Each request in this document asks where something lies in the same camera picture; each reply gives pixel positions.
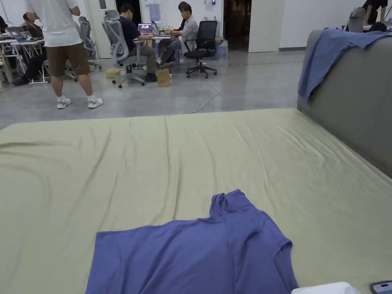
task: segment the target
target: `chair armrest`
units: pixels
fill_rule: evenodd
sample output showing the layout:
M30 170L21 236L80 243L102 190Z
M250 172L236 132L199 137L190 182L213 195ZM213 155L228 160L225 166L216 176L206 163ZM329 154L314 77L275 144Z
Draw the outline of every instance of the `chair armrest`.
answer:
M184 42L185 47L187 48L188 51L190 51L189 47L188 47L188 44L187 44L188 41L197 41L197 40L196 39L185 40L185 42Z

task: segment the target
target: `black office chair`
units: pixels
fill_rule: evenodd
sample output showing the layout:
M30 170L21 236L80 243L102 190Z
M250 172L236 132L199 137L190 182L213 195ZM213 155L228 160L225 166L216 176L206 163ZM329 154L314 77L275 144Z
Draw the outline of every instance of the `black office chair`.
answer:
M205 57L212 57L216 54L216 28L218 26L218 22L215 20L206 20L202 21L199 24L199 31L197 35L197 39L194 40L186 40L185 46L188 49L188 52L184 53L184 56L191 59L196 59L196 62L199 63L198 66L189 68L187 70L187 78L191 77L191 73L196 71L200 71L201 73L205 73L205 78L208 79L207 69L210 71L214 71L214 75L217 75L217 70L203 66L203 62L201 61ZM196 49L194 51L190 51L188 47L188 42L196 41Z

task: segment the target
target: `white sneakers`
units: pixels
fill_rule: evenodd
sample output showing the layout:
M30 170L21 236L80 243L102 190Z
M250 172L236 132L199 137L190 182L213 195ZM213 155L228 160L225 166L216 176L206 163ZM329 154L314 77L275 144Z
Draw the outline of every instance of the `white sneakers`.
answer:
M89 100L89 108L94 109L100 106L103 103L101 98L94 97L93 100Z
M71 104L71 100L68 98L63 99L62 101L57 99L57 109L64 109L67 107L67 105Z
M88 102L89 102L90 109L97 108L98 106L103 104L102 99L100 98L98 99L96 97L94 97L92 100L88 100ZM71 104L71 100L69 100L68 98L63 98L63 99L57 98L57 109L64 109L70 104Z

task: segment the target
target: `mattress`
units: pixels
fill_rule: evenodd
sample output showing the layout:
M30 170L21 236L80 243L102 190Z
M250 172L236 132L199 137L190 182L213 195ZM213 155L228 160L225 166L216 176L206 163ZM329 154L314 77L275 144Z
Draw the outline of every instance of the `mattress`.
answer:
M392 279L392 180L294 109L12 125L0 187L5 294L84 293L98 231L208 217L236 188L301 287Z

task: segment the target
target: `khaki pants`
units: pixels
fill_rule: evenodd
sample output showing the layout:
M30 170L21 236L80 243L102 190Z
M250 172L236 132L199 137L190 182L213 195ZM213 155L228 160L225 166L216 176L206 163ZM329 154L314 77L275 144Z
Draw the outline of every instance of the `khaki pants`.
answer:
M134 48L129 56L136 56L137 49ZM155 50L151 47L140 46L140 55L147 57L147 73L156 73L156 56Z

